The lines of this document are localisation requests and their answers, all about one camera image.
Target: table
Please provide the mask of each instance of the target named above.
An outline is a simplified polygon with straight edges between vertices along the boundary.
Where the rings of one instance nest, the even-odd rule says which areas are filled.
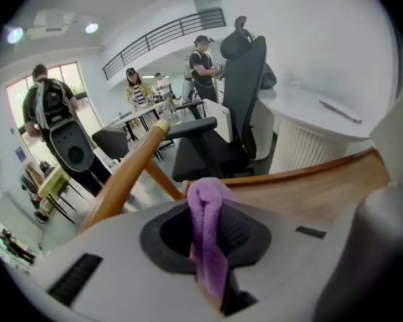
[[[155,118],[157,120],[160,120],[160,116],[158,115],[158,112],[156,111],[157,108],[161,107],[164,105],[166,102],[162,101],[161,103],[157,103],[152,106],[147,106],[144,108],[139,109],[135,113],[127,113],[124,116],[121,116],[117,119],[114,119],[111,123],[106,125],[107,127],[123,127],[126,126],[129,132],[129,135],[133,141],[138,140],[138,138],[134,135],[133,130],[131,129],[130,121],[133,121],[134,119],[140,118],[141,124],[143,125],[144,129],[146,131],[149,131],[149,127],[143,118],[144,115],[148,114],[149,112],[153,112],[155,115]],[[170,145],[174,144],[174,142],[171,140],[167,144],[164,144],[163,146],[160,146],[158,149],[164,149],[165,147],[168,147]]]
[[[279,134],[270,174],[306,168],[342,157],[350,142],[369,139],[372,127],[364,120],[354,123],[327,109],[323,95],[301,87],[290,87],[275,99],[260,101],[280,119]],[[336,101],[340,109],[349,111]]]

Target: chair headrest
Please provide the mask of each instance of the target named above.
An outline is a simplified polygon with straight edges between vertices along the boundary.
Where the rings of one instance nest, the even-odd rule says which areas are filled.
[[[235,20],[235,31],[226,37],[221,44],[222,57],[230,60],[242,55],[251,46],[251,35],[243,29],[246,17],[240,16]]]

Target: poster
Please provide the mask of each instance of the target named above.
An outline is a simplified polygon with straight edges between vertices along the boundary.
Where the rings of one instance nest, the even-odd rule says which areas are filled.
[[[24,151],[22,150],[21,147],[16,148],[16,156],[19,158],[19,161],[23,162],[27,156],[25,155]]]

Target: black vent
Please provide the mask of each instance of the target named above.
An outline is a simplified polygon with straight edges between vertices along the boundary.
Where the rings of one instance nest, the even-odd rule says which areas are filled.
[[[240,248],[250,238],[249,226],[233,215],[221,211],[217,229],[217,244],[227,256]],[[160,228],[162,241],[175,252],[189,257],[192,243],[192,220],[190,210],[173,216]]]
[[[69,307],[103,259],[84,254],[48,291],[60,303]]]

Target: white wall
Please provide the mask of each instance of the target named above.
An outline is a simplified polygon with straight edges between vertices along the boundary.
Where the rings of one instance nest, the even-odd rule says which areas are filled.
[[[176,95],[176,97],[178,98],[181,97],[183,93],[183,82],[184,82],[183,72],[182,74],[179,75],[170,76],[168,80],[172,84],[172,90],[173,93]]]
[[[169,21],[196,13],[194,0],[161,0],[132,16],[103,43],[102,67],[142,35]]]
[[[373,126],[396,93],[397,49],[378,0],[222,0],[230,29],[266,37],[278,94],[292,80],[348,105]]]
[[[195,32],[193,34],[188,34],[183,37],[176,38],[175,40],[169,41],[165,44],[162,44],[161,46],[158,46],[157,48],[154,48],[153,50],[146,52],[145,54],[141,55],[139,58],[135,59],[132,63],[127,65],[125,68],[122,68],[119,72],[117,72],[115,75],[113,75],[108,81],[107,84],[109,86],[109,89],[112,89],[119,83],[122,83],[122,81],[125,80],[125,71],[126,68],[129,67],[134,67],[136,70],[138,68],[143,68],[144,66],[147,66],[149,63],[152,61],[161,58],[163,56],[166,56],[168,54],[171,54],[175,51],[187,48],[191,44],[194,44],[195,38],[199,34],[208,34],[209,37],[212,37],[215,40],[222,40],[226,36],[229,35],[229,29],[228,28],[215,28],[215,29],[210,29],[206,30],[203,32]]]
[[[22,147],[27,160],[21,163],[15,153],[18,147]],[[0,198],[4,191],[9,191],[19,206],[30,216],[34,208],[28,194],[21,189],[19,175],[24,164],[31,160],[30,153],[25,147],[19,135],[16,122],[13,118],[5,86],[0,87]]]
[[[125,97],[126,81],[121,81],[111,89],[102,71],[98,54],[80,58],[78,65],[89,99],[103,125],[115,119],[119,112],[124,114],[131,111]]]

